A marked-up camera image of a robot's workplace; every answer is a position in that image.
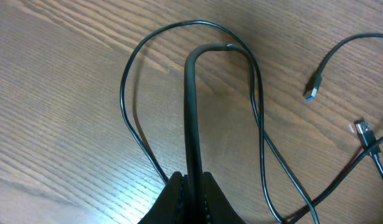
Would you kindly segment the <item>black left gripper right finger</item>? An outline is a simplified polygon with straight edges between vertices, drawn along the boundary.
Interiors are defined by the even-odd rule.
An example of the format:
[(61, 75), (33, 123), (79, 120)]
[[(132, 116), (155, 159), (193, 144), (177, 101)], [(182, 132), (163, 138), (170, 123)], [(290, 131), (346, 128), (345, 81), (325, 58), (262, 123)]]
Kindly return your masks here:
[(232, 208), (210, 172), (203, 173), (206, 201), (206, 223), (245, 224)]

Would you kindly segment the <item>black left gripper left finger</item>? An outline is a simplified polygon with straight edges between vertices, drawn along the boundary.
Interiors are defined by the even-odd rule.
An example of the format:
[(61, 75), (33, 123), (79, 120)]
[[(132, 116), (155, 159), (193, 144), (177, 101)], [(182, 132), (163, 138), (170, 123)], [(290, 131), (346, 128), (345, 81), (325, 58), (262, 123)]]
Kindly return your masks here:
[(149, 212), (138, 224), (184, 223), (184, 179), (174, 172)]

